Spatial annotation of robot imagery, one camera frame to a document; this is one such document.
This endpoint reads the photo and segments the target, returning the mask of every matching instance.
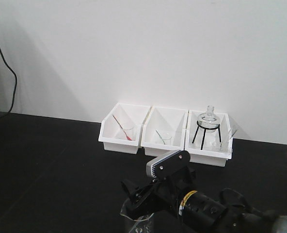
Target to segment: flask stand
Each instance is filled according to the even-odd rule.
[[[218,126],[217,126],[216,128],[206,128],[206,127],[200,126],[200,125],[198,124],[198,121],[196,122],[196,124],[197,124],[197,129],[196,129],[196,132],[195,132],[195,135],[194,135],[194,138],[193,138],[192,143],[194,143],[194,141],[195,141],[195,138],[196,138],[196,135],[197,135],[197,132],[198,132],[199,127],[201,127],[202,129],[204,129],[204,134],[203,134],[203,138],[202,138],[201,150],[203,149],[203,145],[204,145],[204,141],[205,141],[206,130],[218,130],[218,133],[219,133],[219,141],[220,141],[220,143],[221,143],[220,124],[218,124]]]

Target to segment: white wall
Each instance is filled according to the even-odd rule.
[[[211,104],[237,138],[287,144],[287,0],[0,0],[0,44],[16,113]],[[12,86],[0,59],[0,110]]]

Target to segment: yellow label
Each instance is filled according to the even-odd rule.
[[[182,199],[181,203],[180,203],[180,206],[179,206],[179,215],[182,215],[182,210],[184,208],[184,206],[186,205],[187,203],[187,200],[190,198],[190,196],[192,196],[194,193],[196,193],[197,191],[193,190],[193,191],[190,191],[189,193],[187,193],[184,198]]]

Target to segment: black table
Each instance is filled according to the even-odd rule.
[[[100,124],[11,114],[0,120],[0,233],[123,232],[124,178],[144,185],[153,157],[105,151]],[[226,167],[190,164],[199,191],[224,187],[260,210],[287,214],[287,145],[235,139]],[[181,232],[156,214],[156,232]]]

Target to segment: storage bin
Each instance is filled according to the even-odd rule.
[[[189,110],[186,130],[185,150],[190,153],[191,162],[214,166],[225,166],[228,159],[232,158],[233,138],[227,113],[215,113],[220,118],[221,144],[219,143],[218,130],[206,133],[204,146],[201,150],[204,130],[199,128],[195,142],[192,143],[196,129],[197,118],[203,112]]]
[[[170,150],[183,150],[188,110],[152,107],[143,126],[141,146],[145,155],[159,156]]]
[[[104,143],[104,149],[136,154],[149,110],[150,106],[117,103],[101,122],[98,140]]]

